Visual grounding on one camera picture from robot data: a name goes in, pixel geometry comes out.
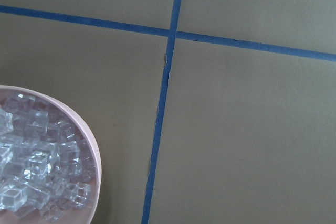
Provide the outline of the pile of clear ice cubes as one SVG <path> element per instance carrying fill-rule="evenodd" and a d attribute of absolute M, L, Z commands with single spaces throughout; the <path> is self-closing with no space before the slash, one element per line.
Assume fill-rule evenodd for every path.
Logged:
<path fill-rule="evenodd" d="M 2 223 L 89 223 L 96 172 L 69 113 L 39 95 L 1 91 Z"/>

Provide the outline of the pink bowl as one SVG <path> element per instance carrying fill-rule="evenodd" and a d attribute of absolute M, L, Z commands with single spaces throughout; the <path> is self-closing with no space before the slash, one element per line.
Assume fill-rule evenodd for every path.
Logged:
<path fill-rule="evenodd" d="M 82 119 L 82 117 L 77 112 L 75 112 L 72 108 L 70 108 L 68 105 L 62 103 L 61 101 L 53 97 L 50 97 L 46 94 L 39 93 L 34 90 L 30 90 L 30 89 L 26 89 L 22 87 L 16 87 L 16 86 L 1 85 L 1 102 L 3 102 L 7 98 L 7 96 L 11 95 L 15 91 L 30 94 L 36 97 L 40 97 L 50 102 L 55 107 L 57 107 L 59 110 L 61 110 L 63 113 L 65 113 L 69 118 L 71 118 L 71 120 L 79 128 L 80 132 L 84 136 L 90 148 L 91 154 L 93 155 L 93 163 L 96 169 L 95 171 L 96 177 L 90 182 L 90 185 L 91 185 L 90 199 L 86 207 L 81 210 L 69 209 L 65 211 L 64 215 L 61 216 L 60 219 L 56 223 L 67 223 L 67 224 L 91 223 L 95 215 L 98 201 L 99 201 L 99 196 L 100 196 L 101 180 L 102 180 L 102 164 L 101 164 L 101 156 L 100 156 L 98 144 L 97 144 L 95 136 L 92 133 L 90 127 Z"/>

